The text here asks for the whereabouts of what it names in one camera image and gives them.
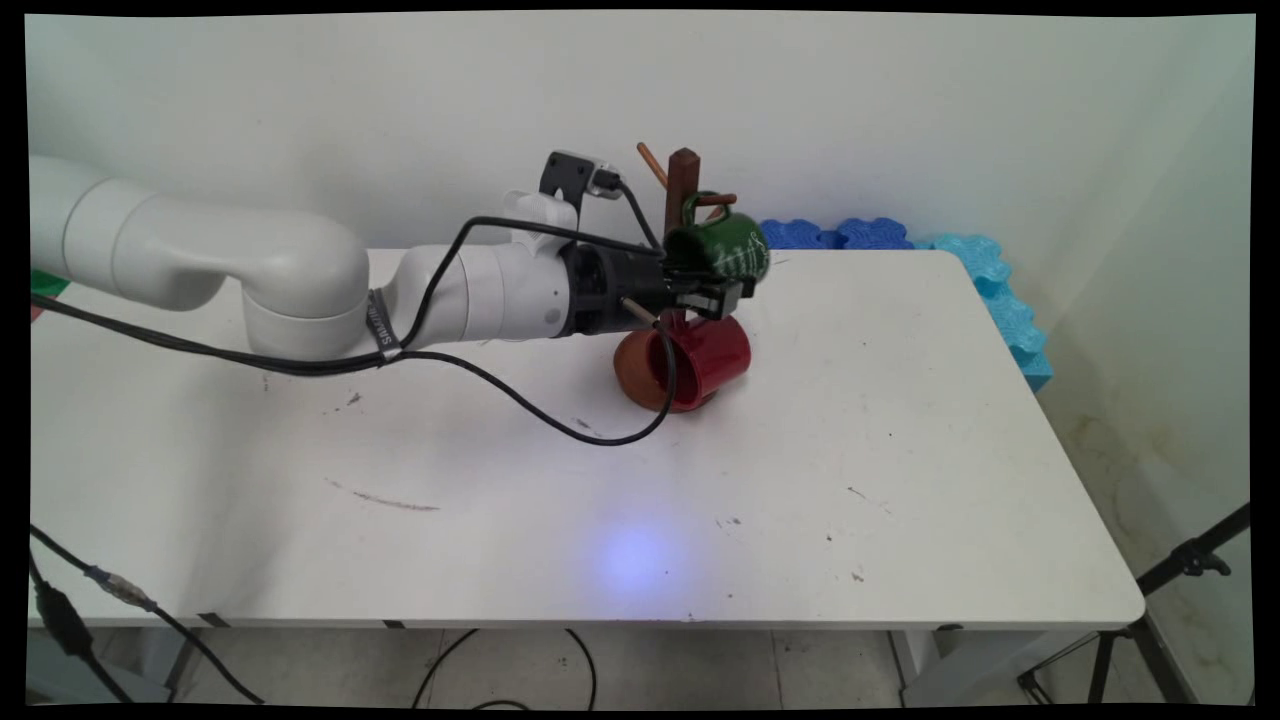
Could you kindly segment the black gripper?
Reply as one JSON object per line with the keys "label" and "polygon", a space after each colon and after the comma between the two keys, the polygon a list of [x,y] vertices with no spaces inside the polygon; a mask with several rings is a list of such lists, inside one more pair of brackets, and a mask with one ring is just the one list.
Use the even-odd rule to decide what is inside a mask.
{"label": "black gripper", "polygon": [[678,319],[731,316],[755,293],[755,279],[717,279],[704,266],[591,243],[568,243],[559,251],[568,278],[570,302],[562,337],[636,331],[641,320],[623,306],[632,300],[654,316],[668,306]]}

